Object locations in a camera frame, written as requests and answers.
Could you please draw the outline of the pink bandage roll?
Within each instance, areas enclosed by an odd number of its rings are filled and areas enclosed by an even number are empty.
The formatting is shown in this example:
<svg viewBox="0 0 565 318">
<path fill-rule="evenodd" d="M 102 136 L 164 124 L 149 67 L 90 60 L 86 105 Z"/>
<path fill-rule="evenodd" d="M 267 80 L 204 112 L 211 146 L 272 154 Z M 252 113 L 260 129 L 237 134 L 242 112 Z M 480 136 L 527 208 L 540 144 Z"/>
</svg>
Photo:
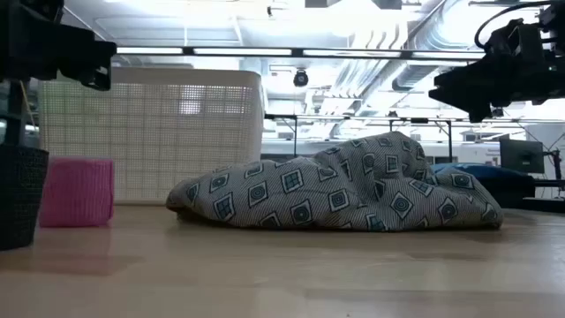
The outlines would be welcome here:
<svg viewBox="0 0 565 318">
<path fill-rule="evenodd" d="M 43 187 L 39 225 L 90 227 L 114 215 L 114 165 L 108 158 L 54 156 Z"/>
</svg>

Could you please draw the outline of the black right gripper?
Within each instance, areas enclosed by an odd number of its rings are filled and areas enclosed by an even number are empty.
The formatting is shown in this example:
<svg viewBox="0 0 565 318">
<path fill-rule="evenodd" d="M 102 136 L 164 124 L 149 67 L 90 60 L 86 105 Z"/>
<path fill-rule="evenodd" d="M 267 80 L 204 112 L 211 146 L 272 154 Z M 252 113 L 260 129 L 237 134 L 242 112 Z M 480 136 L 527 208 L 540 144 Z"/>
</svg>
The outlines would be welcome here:
<svg viewBox="0 0 565 318">
<path fill-rule="evenodd" d="M 510 101 L 544 100 L 539 85 L 541 73 L 546 70 L 546 57 L 538 27 L 522 19 L 512 19 L 491 32 L 485 44 L 487 56 L 480 60 L 457 66 L 437 75 L 434 88 L 428 96 L 464 111 L 471 123 L 480 123 L 492 116 L 488 100 L 464 91 L 449 89 L 487 88 L 486 62 L 492 57 L 499 64 L 496 71 L 502 84 L 501 91 Z"/>
</svg>

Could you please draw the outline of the LED light bar frame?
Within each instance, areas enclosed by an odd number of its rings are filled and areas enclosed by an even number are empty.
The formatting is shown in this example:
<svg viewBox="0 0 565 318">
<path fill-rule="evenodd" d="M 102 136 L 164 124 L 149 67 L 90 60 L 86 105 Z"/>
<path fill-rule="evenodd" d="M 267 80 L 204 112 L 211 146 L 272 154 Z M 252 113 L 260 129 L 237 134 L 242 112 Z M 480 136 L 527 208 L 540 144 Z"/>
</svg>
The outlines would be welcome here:
<svg viewBox="0 0 565 318">
<path fill-rule="evenodd" d="M 409 49 L 308 49 L 261 47 L 118 47 L 121 56 L 167 57 L 283 57 L 321 59 L 385 59 L 421 61 L 478 61 L 482 51 Z"/>
</svg>

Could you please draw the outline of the black computer monitor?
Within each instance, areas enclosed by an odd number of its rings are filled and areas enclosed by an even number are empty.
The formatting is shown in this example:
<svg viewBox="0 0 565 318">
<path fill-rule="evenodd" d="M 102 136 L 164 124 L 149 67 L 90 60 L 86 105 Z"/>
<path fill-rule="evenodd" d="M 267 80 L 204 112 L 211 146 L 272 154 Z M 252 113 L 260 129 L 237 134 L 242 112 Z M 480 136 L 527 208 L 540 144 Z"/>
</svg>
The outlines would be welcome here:
<svg viewBox="0 0 565 318">
<path fill-rule="evenodd" d="M 524 173 L 544 173 L 544 150 L 541 142 L 500 140 L 501 166 Z"/>
</svg>

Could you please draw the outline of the grey patterned cloth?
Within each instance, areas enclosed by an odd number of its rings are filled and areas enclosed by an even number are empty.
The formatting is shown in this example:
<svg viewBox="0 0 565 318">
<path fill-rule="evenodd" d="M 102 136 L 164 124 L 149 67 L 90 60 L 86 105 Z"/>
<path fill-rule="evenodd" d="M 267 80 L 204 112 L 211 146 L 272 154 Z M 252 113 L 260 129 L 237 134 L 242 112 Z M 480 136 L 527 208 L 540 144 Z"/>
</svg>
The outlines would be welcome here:
<svg viewBox="0 0 565 318">
<path fill-rule="evenodd" d="M 400 132 L 186 179 L 169 192 L 166 206 L 181 217 L 239 228 L 385 232 L 503 222 L 501 206 L 474 176 L 433 172 L 422 146 Z"/>
</svg>

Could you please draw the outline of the black background desk frame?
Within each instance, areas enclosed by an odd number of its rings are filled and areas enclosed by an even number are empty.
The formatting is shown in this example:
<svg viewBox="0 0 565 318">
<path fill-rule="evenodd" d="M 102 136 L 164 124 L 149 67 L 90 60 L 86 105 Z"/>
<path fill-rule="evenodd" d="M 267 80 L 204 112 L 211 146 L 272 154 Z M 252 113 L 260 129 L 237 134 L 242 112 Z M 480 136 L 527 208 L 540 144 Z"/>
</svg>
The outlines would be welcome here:
<svg viewBox="0 0 565 318">
<path fill-rule="evenodd" d="M 322 122 L 331 122 L 331 123 L 341 123 L 342 121 L 384 121 L 386 122 L 386 126 L 388 126 L 389 130 L 393 131 L 393 124 L 394 122 L 402 122 L 402 123 L 409 123 L 412 125 L 419 124 L 419 125 L 427 125 L 430 123 L 434 123 L 436 126 L 439 127 L 447 136 L 448 136 L 448 156 L 449 160 L 452 160 L 453 157 L 453 137 L 452 137 L 452 124 L 454 119 L 445 119 L 445 118 L 427 118 L 427 117 L 356 117 L 356 116 L 314 116 L 314 115 L 284 115 L 284 114 L 265 114 L 264 118 L 266 120 L 276 121 L 277 119 L 281 119 L 283 122 L 286 119 L 293 120 L 294 125 L 290 125 L 290 129 L 293 131 L 293 137 L 290 139 L 293 146 L 292 154 L 297 156 L 298 152 L 298 123 L 300 120 L 321 120 Z"/>
</svg>

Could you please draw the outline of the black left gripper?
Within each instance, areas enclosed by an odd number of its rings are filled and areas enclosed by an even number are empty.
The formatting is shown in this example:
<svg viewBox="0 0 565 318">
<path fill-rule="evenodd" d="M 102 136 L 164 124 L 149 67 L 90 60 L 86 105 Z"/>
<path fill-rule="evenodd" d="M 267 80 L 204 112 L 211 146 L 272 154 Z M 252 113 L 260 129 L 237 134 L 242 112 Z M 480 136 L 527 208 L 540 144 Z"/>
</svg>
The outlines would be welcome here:
<svg viewBox="0 0 565 318">
<path fill-rule="evenodd" d="M 63 7 L 64 0 L 0 0 L 0 81 L 57 76 L 51 45 Z M 93 70 L 81 76 L 85 87 L 110 90 L 111 58 L 116 53 L 115 42 L 96 40 L 92 30 L 59 26 L 59 70 Z"/>
</svg>

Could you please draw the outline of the blue first aid pouch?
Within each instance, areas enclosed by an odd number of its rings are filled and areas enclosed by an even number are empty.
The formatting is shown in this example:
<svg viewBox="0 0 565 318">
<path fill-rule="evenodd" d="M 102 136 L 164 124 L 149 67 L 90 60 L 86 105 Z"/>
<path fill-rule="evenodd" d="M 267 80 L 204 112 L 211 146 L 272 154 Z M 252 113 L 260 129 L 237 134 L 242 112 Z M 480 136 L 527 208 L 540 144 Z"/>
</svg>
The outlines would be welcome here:
<svg viewBox="0 0 565 318">
<path fill-rule="evenodd" d="M 477 179 L 502 208 L 518 208 L 523 198 L 534 198 L 534 178 L 526 173 L 480 163 L 437 163 L 434 173 L 456 169 Z"/>
</svg>

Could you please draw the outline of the white perforated plastic basket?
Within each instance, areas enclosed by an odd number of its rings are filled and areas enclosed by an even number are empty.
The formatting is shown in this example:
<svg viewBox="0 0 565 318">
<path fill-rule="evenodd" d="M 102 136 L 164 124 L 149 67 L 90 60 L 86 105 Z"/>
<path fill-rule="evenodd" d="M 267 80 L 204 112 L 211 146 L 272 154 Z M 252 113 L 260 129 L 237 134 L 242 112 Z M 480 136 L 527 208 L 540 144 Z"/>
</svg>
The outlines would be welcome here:
<svg viewBox="0 0 565 318">
<path fill-rule="evenodd" d="M 186 178 L 259 160 L 264 118 L 255 72 L 116 68 L 109 91 L 69 79 L 39 88 L 41 145 L 109 158 L 115 200 L 158 203 Z"/>
</svg>

